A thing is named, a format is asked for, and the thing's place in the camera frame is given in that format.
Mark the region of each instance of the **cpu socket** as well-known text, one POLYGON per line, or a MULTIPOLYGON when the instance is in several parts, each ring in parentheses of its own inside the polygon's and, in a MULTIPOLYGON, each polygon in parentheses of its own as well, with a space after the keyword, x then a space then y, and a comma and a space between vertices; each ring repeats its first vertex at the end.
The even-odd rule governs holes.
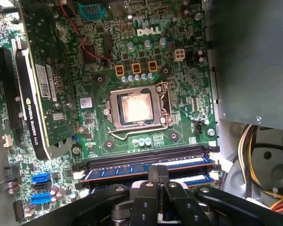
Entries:
POLYGON ((121 140, 167 129, 173 125, 168 83, 111 91, 103 113, 115 127, 108 128, 109 134, 121 140), (129 131, 125 137, 115 134, 125 131, 129 131))

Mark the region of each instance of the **black cable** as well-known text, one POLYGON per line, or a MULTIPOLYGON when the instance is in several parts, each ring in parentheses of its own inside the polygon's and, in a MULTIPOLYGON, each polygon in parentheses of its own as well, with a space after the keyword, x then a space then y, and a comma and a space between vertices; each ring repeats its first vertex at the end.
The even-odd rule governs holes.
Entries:
POLYGON ((253 153, 255 148, 273 148, 273 149, 281 150, 283 152, 283 146, 280 146, 280 145, 257 143, 257 144, 254 144, 254 146, 251 150, 251 153, 253 153))

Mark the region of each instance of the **red wire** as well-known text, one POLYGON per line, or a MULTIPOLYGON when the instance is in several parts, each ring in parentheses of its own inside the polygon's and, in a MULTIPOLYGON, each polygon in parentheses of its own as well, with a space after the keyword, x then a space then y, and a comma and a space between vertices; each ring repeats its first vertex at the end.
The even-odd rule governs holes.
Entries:
POLYGON ((79 38, 81 39, 80 41, 81 41, 81 46, 82 46, 83 50, 84 50, 87 54, 89 54, 90 56, 92 56, 92 57, 94 57, 94 58, 101 58, 101 59, 104 59, 104 60, 108 60, 108 58, 106 58, 106 57, 97 56, 97 55, 95 55, 95 54, 93 54, 93 53, 91 53, 91 52, 89 52, 89 51, 86 50, 85 41, 84 41, 84 39, 81 37, 81 34, 80 34, 80 32, 78 31, 78 29, 76 28, 75 23, 73 22, 73 20, 71 20, 71 19, 69 18, 67 12, 65 11, 65 9, 64 9, 64 7, 63 7, 63 4, 62 4, 61 0, 59 0, 59 3, 60 3, 60 7, 61 7, 61 10, 62 10, 64 16, 65 16, 65 17, 67 18, 67 20, 70 22, 70 24, 71 24, 72 28, 74 29, 75 33, 76 33, 76 34, 79 36, 79 38))
POLYGON ((276 206, 273 208, 273 210, 278 210, 278 209, 281 209, 281 208, 283 208, 283 203, 280 203, 280 204, 276 205, 276 206))

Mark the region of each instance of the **dell logo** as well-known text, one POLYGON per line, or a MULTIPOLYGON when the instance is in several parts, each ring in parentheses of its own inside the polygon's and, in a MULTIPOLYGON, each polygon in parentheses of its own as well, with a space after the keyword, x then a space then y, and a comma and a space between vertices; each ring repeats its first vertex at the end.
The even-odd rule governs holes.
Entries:
POLYGON ((136 31, 137 31, 138 37, 143 36, 143 35, 149 35, 149 34, 161 34, 161 31, 159 30, 158 27, 155 27, 155 30, 153 27, 151 27, 150 29, 149 28, 137 29, 136 31))

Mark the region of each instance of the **blue ram module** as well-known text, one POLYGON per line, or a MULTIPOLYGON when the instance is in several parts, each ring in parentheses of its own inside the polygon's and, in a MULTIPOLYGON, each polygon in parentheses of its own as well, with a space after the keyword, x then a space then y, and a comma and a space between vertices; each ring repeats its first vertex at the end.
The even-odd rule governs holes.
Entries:
POLYGON ((45 204, 51 201, 51 195, 49 192, 41 193, 41 194, 34 194, 30 198, 30 202, 32 204, 45 204))
POLYGON ((33 175, 32 182, 33 183, 43 183, 50 180, 50 173, 39 173, 33 175))
POLYGON ((214 179, 211 178, 209 174, 203 174, 203 175, 197 175, 193 177, 173 179, 171 181, 178 182, 178 183, 183 182, 188 187, 193 187, 193 186, 198 186, 198 185, 211 184, 214 182, 214 179))
POLYGON ((82 181, 93 181, 102 180, 107 178, 117 178, 117 177, 127 177, 134 175, 142 175, 148 173, 148 168, 150 165, 166 165, 169 171, 179 170, 179 169, 190 169, 199 166, 209 166, 213 165, 215 162, 208 157, 195 157, 186 159, 173 159, 172 161, 162 161, 158 162, 153 160, 153 162, 148 162, 145 164, 127 165, 110 167, 106 169, 92 169, 89 173, 84 176, 82 181))

